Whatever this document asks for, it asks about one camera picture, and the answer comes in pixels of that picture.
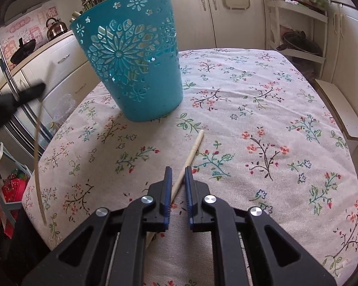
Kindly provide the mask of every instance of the kettle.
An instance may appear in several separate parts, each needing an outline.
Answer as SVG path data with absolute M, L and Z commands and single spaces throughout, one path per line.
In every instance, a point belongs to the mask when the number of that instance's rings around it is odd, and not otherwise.
M 61 19 L 57 20 L 53 17 L 48 18 L 47 23 L 46 23 L 47 27 L 48 27 L 48 23 L 50 20 L 54 20 L 55 23 L 53 23 L 52 26 L 50 26 L 50 28 L 47 31 L 48 41 L 51 41 L 54 38 L 58 37 L 59 35 L 68 32 L 68 28 L 67 28 L 66 24 L 64 22 L 62 22 Z

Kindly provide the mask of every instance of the utensil rack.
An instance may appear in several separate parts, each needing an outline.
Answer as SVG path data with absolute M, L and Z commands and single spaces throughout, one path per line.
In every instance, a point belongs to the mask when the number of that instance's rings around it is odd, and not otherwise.
M 303 52 L 303 51 L 298 51 L 295 49 L 284 49 L 282 51 L 278 51 L 280 53 L 282 53 L 284 56 L 290 56 L 290 57 L 297 57 L 297 58 L 302 58 L 305 60 L 309 60 L 309 61 L 313 61 L 313 62 L 317 62 L 319 64 L 321 64 L 321 68 L 320 68 L 320 74 L 319 74 L 319 78 L 321 78 L 322 75 L 322 70 L 323 70 L 323 65 L 325 63 L 325 54 L 326 54 L 326 43 L 327 43 L 327 12 L 325 11 L 325 14 L 321 14 L 319 12 L 316 12 L 314 10 L 311 10 L 307 7 L 304 6 L 300 6 L 300 5 L 294 5 L 292 3 L 289 2 L 285 2 L 283 0 L 264 0 L 264 7 L 268 8 L 269 13 L 272 12 L 272 10 L 274 9 L 274 15 L 275 15 L 275 31 L 272 30 L 272 25 L 271 26 L 271 30 L 274 36 L 274 42 L 272 40 L 267 40 L 267 49 L 274 49 L 276 51 L 277 47 L 280 46 L 282 44 L 281 42 L 281 35 L 280 35 L 280 16 L 279 16 L 279 9 L 286 9 L 286 10 L 290 10 L 292 12 L 296 12 L 299 14 L 303 14 L 306 15 L 310 18 L 313 19 L 313 29 L 311 30 L 311 39 L 313 40 L 314 38 L 314 20 L 318 20 L 324 23 L 325 25 L 325 35 L 324 35 L 324 45 L 323 45 L 323 49 L 322 49 L 322 57 L 317 56 L 317 55 L 312 55 L 309 54 L 307 52 Z

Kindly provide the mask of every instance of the floral tablecloth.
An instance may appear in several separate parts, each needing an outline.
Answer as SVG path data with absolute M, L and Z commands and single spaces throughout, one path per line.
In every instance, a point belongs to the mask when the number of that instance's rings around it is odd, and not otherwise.
M 60 128 L 39 162 L 46 226 L 34 178 L 22 199 L 41 237 L 53 249 L 96 208 L 146 194 L 167 165 L 175 180 L 204 129 L 194 177 L 231 206 L 261 207 L 342 285 L 358 262 L 358 181 L 317 93 L 275 51 L 179 55 L 184 99 L 171 114 L 130 122 L 99 84 Z M 211 236 L 190 232 L 184 188 L 146 252 L 144 281 L 213 285 Z

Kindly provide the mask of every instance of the silver bolt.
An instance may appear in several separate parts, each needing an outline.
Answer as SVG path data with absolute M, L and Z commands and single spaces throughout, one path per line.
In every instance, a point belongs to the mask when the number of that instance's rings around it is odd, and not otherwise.
M 209 194 L 208 196 L 204 197 L 204 201 L 206 203 L 209 203 L 209 204 L 215 203 L 216 200 L 217 200 L 217 198 L 215 196 L 211 195 L 211 194 Z
M 109 212 L 109 211 L 108 211 L 106 208 L 100 207 L 99 209 L 96 210 L 95 213 L 96 213 L 97 216 L 99 216 L 99 217 L 104 217 L 104 216 L 107 215 L 108 212 Z
M 141 200 L 144 204 L 150 204 L 154 201 L 154 198 L 152 196 L 143 196 Z
M 260 216 L 263 213 L 263 210 L 259 207 L 252 207 L 249 211 L 253 216 Z

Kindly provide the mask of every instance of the triangular cutout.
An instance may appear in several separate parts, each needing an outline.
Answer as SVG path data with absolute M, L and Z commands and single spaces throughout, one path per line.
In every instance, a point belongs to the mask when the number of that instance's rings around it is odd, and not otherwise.
M 280 267 L 287 266 L 300 259 L 299 253 L 297 253 L 297 251 L 295 251 L 293 247 L 276 232 L 276 230 L 270 226 L 265 226 L 264 230 Z
M 93 227 L 86 228 L 58 257 L 58 260 L 71 266 L 79 266 L 87 244 L 92 236 Z

